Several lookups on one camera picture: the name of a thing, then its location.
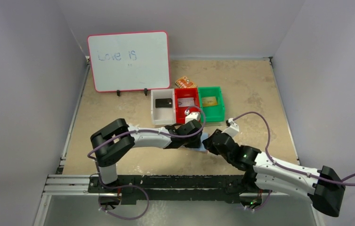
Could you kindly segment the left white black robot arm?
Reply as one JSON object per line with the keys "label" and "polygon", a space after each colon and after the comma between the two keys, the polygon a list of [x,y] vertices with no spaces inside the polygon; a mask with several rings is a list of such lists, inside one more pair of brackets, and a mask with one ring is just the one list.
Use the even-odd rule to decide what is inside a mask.
{"label": "left white black robot arm", "polygon": [[132,148],[156,147],[178,149],[199,148],[203,126],[196,119],[183,125],[160,128],[139,128],[119,118],[91,135],[96,167],[103,184],[110,185],[118,179],[116,163]]}

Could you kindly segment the red plastic bin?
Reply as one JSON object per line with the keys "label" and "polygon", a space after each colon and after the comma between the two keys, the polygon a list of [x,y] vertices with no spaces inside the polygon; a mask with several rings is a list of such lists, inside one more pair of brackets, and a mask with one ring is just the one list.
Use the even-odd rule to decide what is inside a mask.
{"label": "red plastic bin", "polygon": [[174,103],[175,103],[175,116],[176,123],[185,123],[185,111],[191,106],[200,106],[198,89],[174,89]]}

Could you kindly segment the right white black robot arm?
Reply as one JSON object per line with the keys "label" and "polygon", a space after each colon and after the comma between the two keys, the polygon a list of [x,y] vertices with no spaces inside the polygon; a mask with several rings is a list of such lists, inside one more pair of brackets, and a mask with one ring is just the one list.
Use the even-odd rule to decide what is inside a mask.
{"label": "right white black robot arm", "polygon": [[330,167],[302,167],[286,161],[278,167],[265,152],[239,145],[227,133],[217,129],[203,142],[205,149],[222,156],[229,164],[244,171],[242,183],[249,189],[272,190],[301,198],[318,210],[338,217],[346,187]]}

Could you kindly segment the white plastic bin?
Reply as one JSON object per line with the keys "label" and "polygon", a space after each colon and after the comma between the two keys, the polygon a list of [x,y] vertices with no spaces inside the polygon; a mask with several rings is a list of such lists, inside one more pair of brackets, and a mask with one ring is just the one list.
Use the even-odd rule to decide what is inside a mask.
{"label": "white plastic bin", "polygon": [[176,123],[174,89],[151,90],[151,117],[154,125]]}

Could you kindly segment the green plastic bin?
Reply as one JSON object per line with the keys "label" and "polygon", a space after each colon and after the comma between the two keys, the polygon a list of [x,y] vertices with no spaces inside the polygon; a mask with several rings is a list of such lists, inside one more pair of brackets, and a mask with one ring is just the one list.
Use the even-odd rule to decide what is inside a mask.
{"label": "green plastic bin", "polygon": [[225,120],[225,104],[220,87],[199,87],[200,105],[207,122]]}

